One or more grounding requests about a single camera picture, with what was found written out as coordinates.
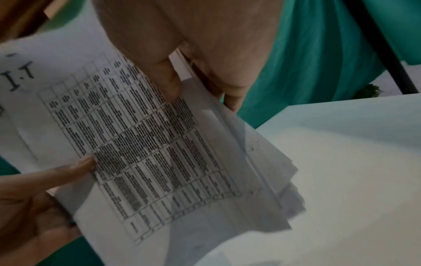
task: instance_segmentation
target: table grid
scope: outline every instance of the table grid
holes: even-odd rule
[[[39,93],[136,245],[211,202],[240,197],[183,99],[165,103],[123,55],[102,54]]]

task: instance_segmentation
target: stack of paper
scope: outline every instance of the stack of paper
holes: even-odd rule
[[[106,265],[193,265],[303,210],[282,152],[215,100],[177,53],[165,103],[107,40],[92,7],[66,28],[0,48],[0,154],[21,171],[94,153],[55,192]]]

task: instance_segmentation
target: white table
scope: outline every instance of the white table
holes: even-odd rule
[[[198,266],[421,265],[421,95],[290,106],[258,131],[298,167],[307,211]]]

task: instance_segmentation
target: black pole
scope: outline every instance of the black pole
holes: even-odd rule
[[[389,71],[402,94],[418,93],[408,73],[399,62],[399,58],[393,52],[364,3],[361,0],[343,0],[343,2],[361,28],[368,42],[373,46],[374,51],[378,54],[378,57]]]

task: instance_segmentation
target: hand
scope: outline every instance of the hand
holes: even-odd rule
[[[0,177],[0,265],[33,266],[81,234],[46,190],[76,181],[93,156],[74,165]]]
[[[191,59],[207,89],[238,111],[272,49],[283,0],[94,0],[111,42],[162,92],[181,91],[168,58]]]

